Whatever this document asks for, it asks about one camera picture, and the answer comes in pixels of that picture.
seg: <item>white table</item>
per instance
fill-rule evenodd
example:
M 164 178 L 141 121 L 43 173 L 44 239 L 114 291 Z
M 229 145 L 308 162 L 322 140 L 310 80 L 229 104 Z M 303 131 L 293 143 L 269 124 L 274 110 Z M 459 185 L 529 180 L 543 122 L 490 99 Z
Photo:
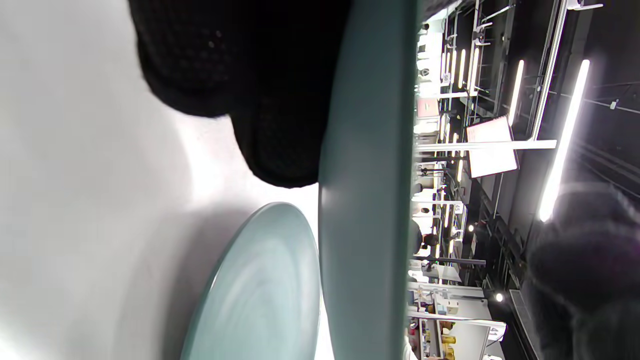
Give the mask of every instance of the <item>white table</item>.
M 152 97 L 125 1 L 3 1 L 0 24 L 0 358 L 177 359 L 237 228 L 286 201 L 317 229 L 317 186 L 262 183 L 229 119 Z

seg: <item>yellow container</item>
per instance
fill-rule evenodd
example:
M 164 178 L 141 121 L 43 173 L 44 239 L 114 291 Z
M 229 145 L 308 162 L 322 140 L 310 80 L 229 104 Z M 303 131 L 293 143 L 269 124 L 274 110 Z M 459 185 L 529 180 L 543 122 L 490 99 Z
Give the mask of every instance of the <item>yellow container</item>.
M 442 335 L 442 343 L 443 344 L 455 344 L 456 337 L 451 335 Z
M 447 347 L 444 350 L 444 358 L 446 360 L 456 360 L 456 355 L 454 354 L 452 347 Z

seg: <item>teal ceramic plate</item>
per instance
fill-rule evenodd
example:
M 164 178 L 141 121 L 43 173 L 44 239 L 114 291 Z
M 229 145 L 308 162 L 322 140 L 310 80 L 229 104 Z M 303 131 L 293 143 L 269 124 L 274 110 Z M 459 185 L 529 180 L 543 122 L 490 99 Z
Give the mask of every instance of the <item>teal ceramic plate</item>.
M 316 243 L 293 205 L 256 211 L 211 275 L 182 360 L 312 360 L 320 312 Z
M 355 0 L 342 40 L 319 174 L 336 360 L 401 358 L 422 16 L 415 0 Z

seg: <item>white sign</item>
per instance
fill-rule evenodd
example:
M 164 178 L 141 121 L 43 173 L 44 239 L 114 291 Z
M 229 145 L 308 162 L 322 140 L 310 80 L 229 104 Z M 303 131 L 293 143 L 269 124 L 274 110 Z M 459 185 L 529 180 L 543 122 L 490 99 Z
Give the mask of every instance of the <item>white sign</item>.
M 510 142 L 511 128 L 507 117 L 499 117 L 467 128 L 469 142 Z M 469 151 L 471 177 L 498 174 L 518 168 L 516 153 L 510 149 Z
M 495 323 L 489 326 L 489 337 L 488 341 L 502 341 L 504 338 L 504 333 L 507 331 L 507 324 L 505 323 Z

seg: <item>ceiling light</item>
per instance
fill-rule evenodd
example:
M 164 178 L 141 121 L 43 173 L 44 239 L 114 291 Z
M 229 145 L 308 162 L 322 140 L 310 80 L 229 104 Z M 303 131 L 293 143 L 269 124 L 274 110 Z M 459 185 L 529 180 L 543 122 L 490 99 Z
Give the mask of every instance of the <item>ceiling light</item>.
M 458 173 L 456 174 L 456 180 L 458 180 L 458 183 L 462 181 L 462 166 L 463 162 L 462 159 L 460 159 L 458 160 Z
M 476 77 L 477 77 L 479 59 L 480 59 L 480 49 L 476 47 L 476 50 L 474 51 L 474 61 L 471 68 L 471 79 L 469 79 L 469 84 L 468 84 L 468 90 L 470 94 L 474 94 L 476 92 Z
M 511 106 L 509 107 L 509 126 L 513 125 L 518 106 L 518 95 L 520 95 L 520 84 L 522 83 L 522 72 L 524 71 L 524 60 L 518 62 L 518 72 L 516 72 L 516 82 L 513 85 L 513 95 L 511 96 Z
M 458 142 L 458 133 L 453 133 L 453 141 L 452 141 L 452 143 L 456 143 L 456 142 Z M 453 156 L 455 156 L 456 153 L 457 153 L 457 151 L 453 150 L 453 153 L 452 153 Z
M 444 139 L 444 131 L 447 127 L 447 118 L 446 115 L 442 115 L 442 120 L 440 121 L 440 140 Z
M 447 209 L 444 211 L 444 227 L 449 226 L 449 205 L 445 205 Z
M 547 178 L 547 183 L 545 185 L 544 192 L 542 193 L 539 216 L 540 220 L 544 222 L 551 218 L 551 214 L 553 214 L 554 211 L 554 205 L 556 204 L 556 198 L 560 189 L 560 180 L 562 179 L 564 161 L 569 149 L 569 143 L 571 142 L 571 135 L 575 127 L 575 121 L 578 117 L 578 111 L 580 110 L 582 94 L 584 93 L 584 85 L 586 84 L 588 73 L 589 60 L 583 60 L 580 65 L 580 71 L 578 72 L 578 78 L 575 82 L 575 88 L 573 89 L 571 103 L 569 104 L 569 111 L 567 112 L 566 120 L 564 121 L 564 128 L 557 148 L 556 158 L 554 159 L 551 173 Z
M 444 60 L 446 57 L 447 55 L 442 53 L 442 58 L 440 59 L 440 79 L 444 78 Z
M 462 89 L 462 77 L 465 75 L 465 55 L 466 50 L 462 49 L 460 53 L 460 75 L 458 76 L 458 88 Z
M 451 83 L 455 83 L 454 78 L 456 77 L 456 51 L 453 51 L 453 55 L 451 55 Z

